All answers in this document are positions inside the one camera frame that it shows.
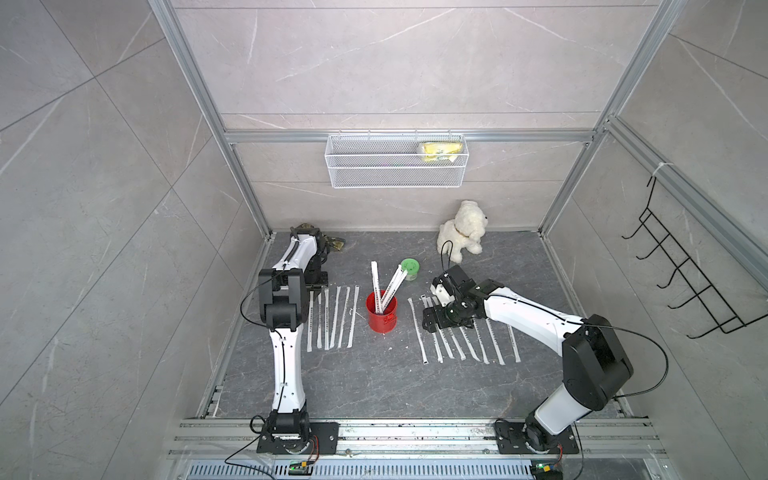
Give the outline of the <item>white straw thirteenth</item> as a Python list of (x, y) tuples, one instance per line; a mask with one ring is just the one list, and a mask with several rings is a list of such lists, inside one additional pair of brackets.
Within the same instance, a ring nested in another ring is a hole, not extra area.
[(322, 290), (317, 295), (317, 334), (316, 334), (316, 347), (319, 350), (323, 349), (323, 292)]

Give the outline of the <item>white straw eleventh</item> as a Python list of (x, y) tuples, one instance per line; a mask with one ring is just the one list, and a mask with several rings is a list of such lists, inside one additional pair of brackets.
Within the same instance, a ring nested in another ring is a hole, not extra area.
[(331, 323), (331, 335), (330, 340), (328, 343), (329, 349), (332, 349), (336, 345), (336, 333), (337, 333), (337, 325), (338, 325), (338, 314), (339, 314), (339, 299), (340, 299), (340, 293), (341, 293), (341, 286), (336, 287), (336, 293), (334, 297), (334, 310), (333, 310), (333, 317), (332, 317), (332, 323)]

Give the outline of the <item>red cup container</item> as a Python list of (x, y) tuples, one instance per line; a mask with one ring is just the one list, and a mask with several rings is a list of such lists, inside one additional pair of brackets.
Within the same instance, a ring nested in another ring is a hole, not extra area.
[(397, 325), (397, 306), (398, 300), (396, 297), (393, 297), (383, 312), (379, 314), (375, 310), (375, 295), (374, 293), (370, 293), (366, 298), (368, 325), (370, 329), (381, 334), (386, 334), (392, 331)]

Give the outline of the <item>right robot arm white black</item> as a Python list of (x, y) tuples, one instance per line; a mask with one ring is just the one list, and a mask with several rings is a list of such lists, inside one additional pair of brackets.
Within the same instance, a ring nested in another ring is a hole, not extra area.
[(423, 311), (430, 333), (470, 327), (476, 319), (504, 323), (550, 348), (562, 359), (561, 384), (526, 418), (527, 447), (545, 453), (557, 436), (593, 411), (602, 410), (634, 373), (611, 323), (559, 312), (523, 297), (502, 283), (480, 283), (455, 265), (432, 280), (438, 304)]

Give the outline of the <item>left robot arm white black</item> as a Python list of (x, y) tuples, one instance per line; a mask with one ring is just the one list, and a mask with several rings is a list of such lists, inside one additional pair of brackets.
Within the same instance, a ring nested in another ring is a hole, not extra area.
[(288, 451), (319, 453), (310, 423), (301, 374), (300, 340), (309, 317), (310, 292), (327, 282), (322, 264), (328, 254), (319, 228), (290, 230), (281, 258), (258, 274), (260, 320), (269, 331), (274, 358), (274, 397), (263, 435)]

